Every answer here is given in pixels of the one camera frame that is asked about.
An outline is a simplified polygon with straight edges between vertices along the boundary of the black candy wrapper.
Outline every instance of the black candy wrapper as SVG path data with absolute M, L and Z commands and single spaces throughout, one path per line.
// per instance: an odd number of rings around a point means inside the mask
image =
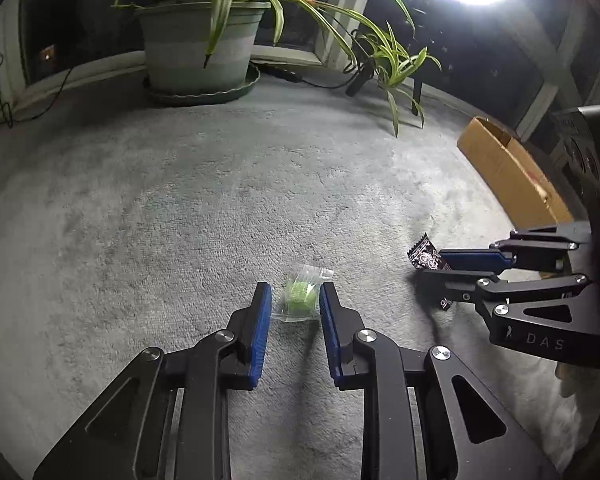
M 445 269 L 450 270 L 449 264 L 440 256 L 438 250 L 434 247 L 429 240 L 426 233 L 422 235 L 422 238 L 418 240 L 409 252 L 407 253 L 411 265 L 416 269 Z M 447 298 L 440 300 L 440 307 L 442 310 L 448 310 L 453 305 L 453 301 Z

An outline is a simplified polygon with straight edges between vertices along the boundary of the triangular cutout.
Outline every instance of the triangular cutout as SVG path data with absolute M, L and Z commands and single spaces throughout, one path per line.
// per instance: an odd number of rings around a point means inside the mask
M 500 417 L 491 411 L 488 404 L 464 377 L 453 376 L 451 384 L 456 392 L 464 426 L 472 444 L 480 444 L 503 436 L 507 432 L 507 427 Z
M 87 433 L 112 442 L 124 442 L 140 379 L 129 379 L 87 426 Z
M 568 305 L 535 306 L 526 308 L 523 313 L 527 316 L 539 317 L 541 319 L 551 319 L 570 323 L 573 320 L 571 310 Z

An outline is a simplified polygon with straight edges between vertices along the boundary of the clear plastic bag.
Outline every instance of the clear plastic bag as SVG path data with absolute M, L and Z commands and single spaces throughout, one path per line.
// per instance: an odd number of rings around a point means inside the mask
M 271 316 L 286 322 L 320 319 L 320 286 L 332 279 L 331 269 L 307 264 L 296 267 L 286 277 L 283 303 Z

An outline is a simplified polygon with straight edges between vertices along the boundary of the fabric surface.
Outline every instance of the fabric surface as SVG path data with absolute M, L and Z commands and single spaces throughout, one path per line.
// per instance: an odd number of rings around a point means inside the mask
M 486 247 L 511 228 L 456 149 L 468 117 L 424 99 L 424 129 L 404 113 L 395 139 L 371 91 L 265 77 L 229 104 L 158 108 L 140 77 L 0 128 L 0 450 L 23 478 L 142 348 L 225 327 L 259 280 L 279 300 L 303 262 L 334 269 L 342 304 L 399 345 L 449 346 L 566 465 L 600 373 L 562 397 L 555 364 L 492 346 L 472 306 L 414 298 L 423 232 Z M 258 389 L 230 396 L 234 478 L 358 477 L 362 399 L 333 387 L 318 324 L 272 321 Z

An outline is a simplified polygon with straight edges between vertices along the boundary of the cardboard box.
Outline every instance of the cardboard box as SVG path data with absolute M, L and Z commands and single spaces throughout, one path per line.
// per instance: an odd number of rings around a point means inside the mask
M 522 145 L 487 119 L 473 118 L 458 139 L 518 229 L 573 222 L 573 216 Z

